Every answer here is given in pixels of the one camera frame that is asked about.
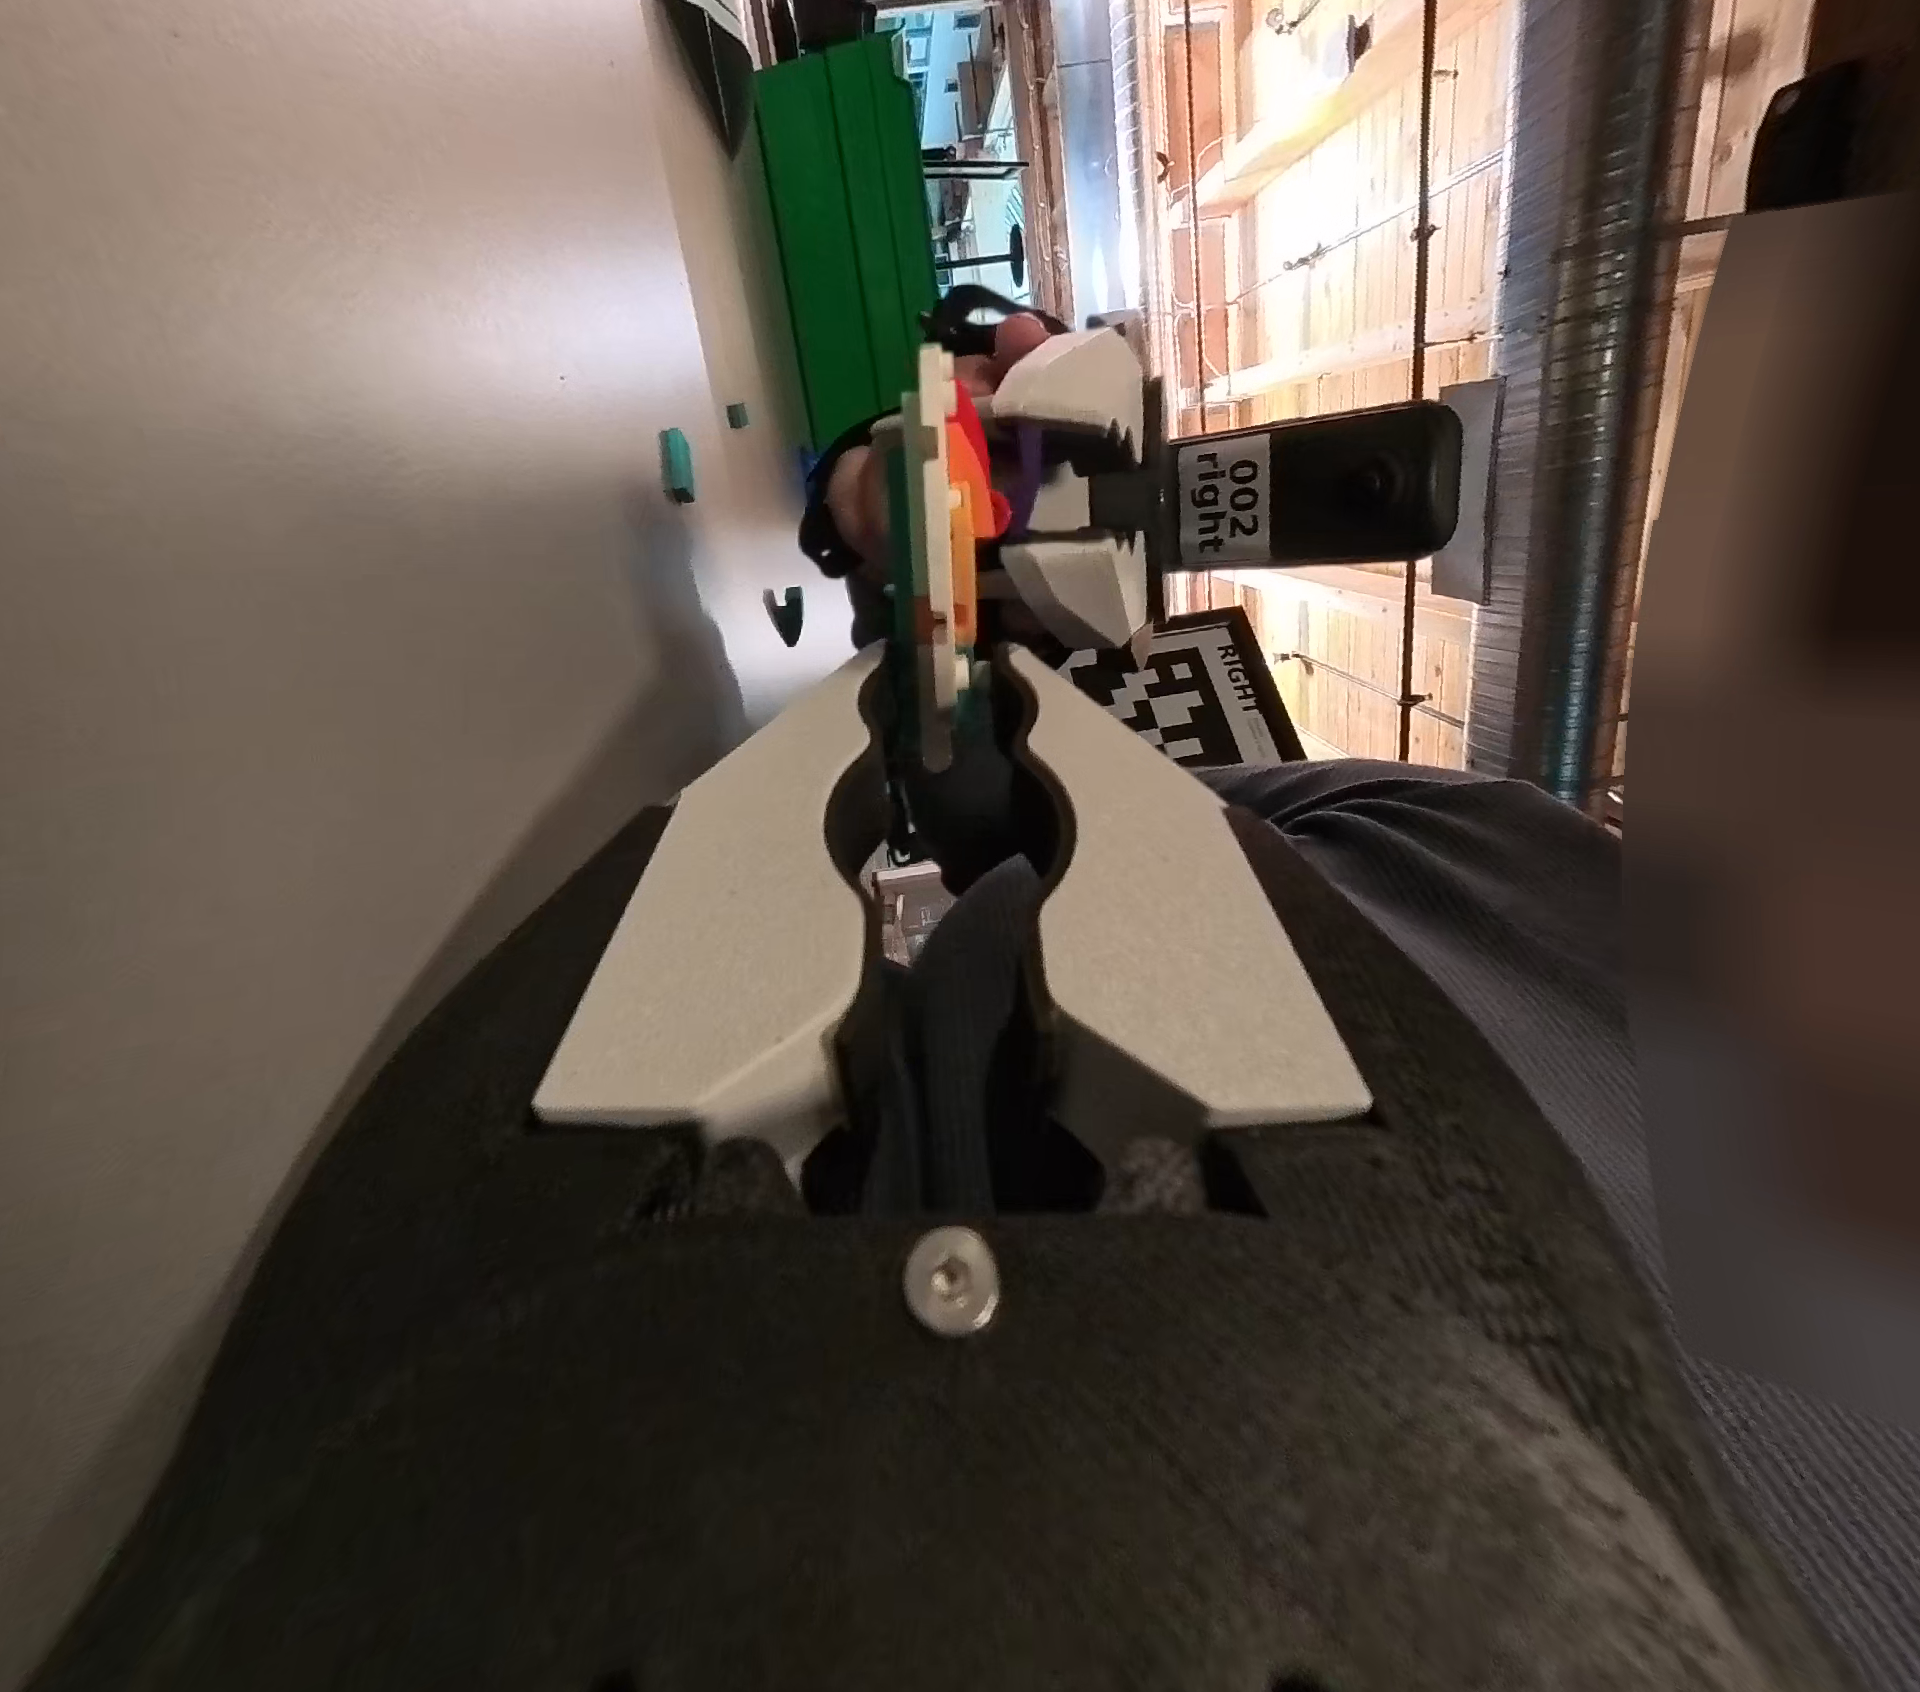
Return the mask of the black floor lamp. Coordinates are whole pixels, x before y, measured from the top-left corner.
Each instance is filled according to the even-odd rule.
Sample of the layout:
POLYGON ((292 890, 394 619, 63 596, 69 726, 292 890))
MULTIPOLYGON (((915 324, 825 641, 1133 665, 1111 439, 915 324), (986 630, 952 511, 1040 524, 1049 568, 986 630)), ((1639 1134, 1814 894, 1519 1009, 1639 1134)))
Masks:
POLYGON ((934 249, 932 267, 944 286, 1007 286, 1024 292, 1028 286, 1028 244, 1020 218, 1004 222, 996 244, 983 251, 973 238, 967 244, 942 244, 934 249))

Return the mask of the green plastic bin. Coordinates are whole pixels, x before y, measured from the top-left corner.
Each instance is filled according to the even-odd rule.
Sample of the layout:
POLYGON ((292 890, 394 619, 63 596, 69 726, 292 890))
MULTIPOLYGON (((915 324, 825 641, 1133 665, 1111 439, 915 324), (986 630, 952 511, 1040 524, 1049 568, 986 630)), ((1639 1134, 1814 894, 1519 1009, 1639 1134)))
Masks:
POLYGON ((919 384, 940 299, 916 92, 892 31, 756 73, 756 141, 796 352, 802 446, 826 454, 919 384))

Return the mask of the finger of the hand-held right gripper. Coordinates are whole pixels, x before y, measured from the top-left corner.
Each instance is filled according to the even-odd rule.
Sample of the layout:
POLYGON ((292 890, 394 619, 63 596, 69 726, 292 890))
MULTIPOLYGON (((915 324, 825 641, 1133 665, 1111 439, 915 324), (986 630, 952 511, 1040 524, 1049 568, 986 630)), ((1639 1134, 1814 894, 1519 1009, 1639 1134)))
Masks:
POLYGON ((1034 432, 1047 464, 1133 469, 1147 464, 1147 374, 1116 327, 1047 334, 1000 375, 996 420, 1034 432))
POLYGON ((1002 545, 1002 638, 1045 655, 1114 652, 1152 624, 1152 565, 1139 532, 1084 529, 1002 545))

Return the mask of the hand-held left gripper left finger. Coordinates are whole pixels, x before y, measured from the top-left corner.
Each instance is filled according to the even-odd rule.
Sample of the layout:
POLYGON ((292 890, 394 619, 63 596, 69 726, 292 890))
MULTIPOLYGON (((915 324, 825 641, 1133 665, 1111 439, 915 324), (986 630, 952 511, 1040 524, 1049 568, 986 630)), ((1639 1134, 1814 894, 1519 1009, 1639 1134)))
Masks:
POLYGON ((694 1127, 790 1175, 847 1120, 836 1054, 890 831, 865 647, 674 800, 535 1092, 548 1127, 694 1127))

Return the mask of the clear plastic bottle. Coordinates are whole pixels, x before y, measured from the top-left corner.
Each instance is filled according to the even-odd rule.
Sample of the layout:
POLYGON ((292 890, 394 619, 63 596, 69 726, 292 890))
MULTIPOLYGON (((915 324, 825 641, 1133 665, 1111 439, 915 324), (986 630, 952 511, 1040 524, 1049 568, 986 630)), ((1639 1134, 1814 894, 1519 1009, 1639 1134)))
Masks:
POLYGON ((880 949, 898 966, 913 966, 955 905, 934 860, 879 860, 870 872, 879 912, 880 949))

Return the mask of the round colourful lego disc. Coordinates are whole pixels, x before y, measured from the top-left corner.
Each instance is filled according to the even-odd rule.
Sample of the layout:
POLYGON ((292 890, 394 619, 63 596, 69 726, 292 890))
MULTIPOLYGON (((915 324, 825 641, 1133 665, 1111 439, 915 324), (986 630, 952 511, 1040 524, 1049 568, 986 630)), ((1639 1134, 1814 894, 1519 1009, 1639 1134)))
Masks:
POLYGON ((975 689, 985 545, 1000 540, 1010 505, 996 487, 983 417, 952 356, 919 352, 913 389, 874 428, 889 505, 886 670, 896 744, 925 772, 955 758, 963 707, 975 689))

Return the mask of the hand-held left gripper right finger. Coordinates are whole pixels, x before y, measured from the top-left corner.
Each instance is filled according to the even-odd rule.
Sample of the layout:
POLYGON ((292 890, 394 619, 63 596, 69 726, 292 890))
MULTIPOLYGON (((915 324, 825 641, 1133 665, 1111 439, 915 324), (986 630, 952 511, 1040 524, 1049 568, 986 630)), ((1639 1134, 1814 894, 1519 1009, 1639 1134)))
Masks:
POLYGON ((1039 907, 1052 1107, 1077 1138, 1360 1120, 1375 1096, 1223 800, 1012 647, 1020 756, 1062 816, 1039 907))

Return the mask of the grey ceiling vent panel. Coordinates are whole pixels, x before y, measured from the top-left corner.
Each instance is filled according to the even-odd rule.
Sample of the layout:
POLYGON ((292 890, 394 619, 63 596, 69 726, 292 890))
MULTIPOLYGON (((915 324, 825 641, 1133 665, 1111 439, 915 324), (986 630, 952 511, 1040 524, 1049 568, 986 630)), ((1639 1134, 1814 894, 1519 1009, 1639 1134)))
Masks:
POLYGON ((1461 459, 1457 524, 1432 556, 1430 590, 1473 606, 1491 599, 1506 384, 1502 375, 1462 379, 1440 394, 1458 421, 1461 459))

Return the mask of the person's right hand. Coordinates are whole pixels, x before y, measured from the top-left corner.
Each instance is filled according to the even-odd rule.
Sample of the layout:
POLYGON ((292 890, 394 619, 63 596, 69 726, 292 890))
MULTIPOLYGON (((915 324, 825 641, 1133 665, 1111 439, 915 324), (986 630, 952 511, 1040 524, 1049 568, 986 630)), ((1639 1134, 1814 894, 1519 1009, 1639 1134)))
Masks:
MULTIPOLYGON (((993 398, 1004 375, 1060 326, 1047 314, 1012 312, 993 327, 993 341, 964 334, 955 379, 975 402, 993 398)), ((822 457, 802 521, 802 551, 826 575, 860 578, 880 588, 890 574, 892 501, 889 467, 870 437, 839 442, 822 457)))

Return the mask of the black framed marker sign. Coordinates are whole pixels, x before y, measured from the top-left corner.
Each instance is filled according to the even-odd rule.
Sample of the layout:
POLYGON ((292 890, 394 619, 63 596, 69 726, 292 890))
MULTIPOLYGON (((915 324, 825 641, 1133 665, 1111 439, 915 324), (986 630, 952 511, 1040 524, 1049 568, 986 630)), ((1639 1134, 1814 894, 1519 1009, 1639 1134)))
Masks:
POLYGON ((1075 649, 1060 672, 1183 767, 1271 767, 1309 758, 1241 603, 1171 617, 1144 647, 1075 649))

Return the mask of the ribbed metal ventilation duct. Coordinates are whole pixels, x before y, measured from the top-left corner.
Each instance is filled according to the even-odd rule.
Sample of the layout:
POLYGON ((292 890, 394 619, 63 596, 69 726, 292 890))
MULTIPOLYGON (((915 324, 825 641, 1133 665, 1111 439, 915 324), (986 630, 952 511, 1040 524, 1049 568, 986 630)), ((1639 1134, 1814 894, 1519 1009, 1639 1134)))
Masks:
POLYGON ((1606 817, 1716 0, 1514 0, 1468 763, 1606 817))

